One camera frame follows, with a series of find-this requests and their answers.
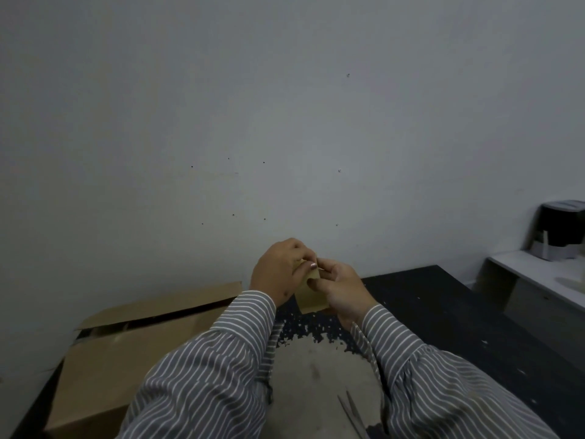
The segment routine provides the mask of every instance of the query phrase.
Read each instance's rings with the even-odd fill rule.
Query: yellow paper
[[[302,264],[304,260],[299,260],[295,264],[295,268]],[[313,291],[307,285],[308,279],[318,279],[319,269],[310,271],[304,278],[301,284],[296,288],[294,294],[296,297],[296,303],[301,313],[306,314],[308,312],[315,312],[324,310],[329,307],[325,294],[320,291]]]

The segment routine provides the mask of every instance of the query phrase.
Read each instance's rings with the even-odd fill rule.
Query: scissors
[[[364,423],[362,422],[362,418],[360,413],[357,411],[356,405],[353,403],[352,395],[349,394],[349,391],[345,391],[347,393],[347,400],[349,401],[349,406],[351,410],[347,407],[347,404],[343,401],[341,396],[337,396],[341,406],[343,407],[343,411],[347,414],[349,421],[352,423],[353,428],[357,432],[357,435],[360,439],[370,439],[370,436],[366,432],[366,428],[364,427]]]

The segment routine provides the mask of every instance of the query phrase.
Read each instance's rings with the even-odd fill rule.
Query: white shelf
[[[513,251],[492,256],[490,260],[585,311],[585,290],[581,282],[585,258],[582,256],[578,259],[549,262],[525,251]]]

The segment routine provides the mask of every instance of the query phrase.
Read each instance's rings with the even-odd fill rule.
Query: sleeve
[[[382,305],[364,317],[392,437],[557,437],[512,393],[468,361],[425,344]]]
[[[118,437],[258,436],[267,404],[255,377],[275,312],[272,299],[260,291],[235,298],[209,331],[150,370]]]

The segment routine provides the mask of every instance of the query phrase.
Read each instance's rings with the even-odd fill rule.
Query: person
[[[295,269],[299,260],[305,262]],[[353,268],[318,259],[296,239],[271,246],[252,272],[251,291],[150,370],[118,437],[258,437],[282,327],[274,323],[276,308],[317,267],[321,278],[309,286],[325,293],[373,364],[383,389],[381,421],[391,437],[556,437],[471,363],[423,343],[376,302]]]

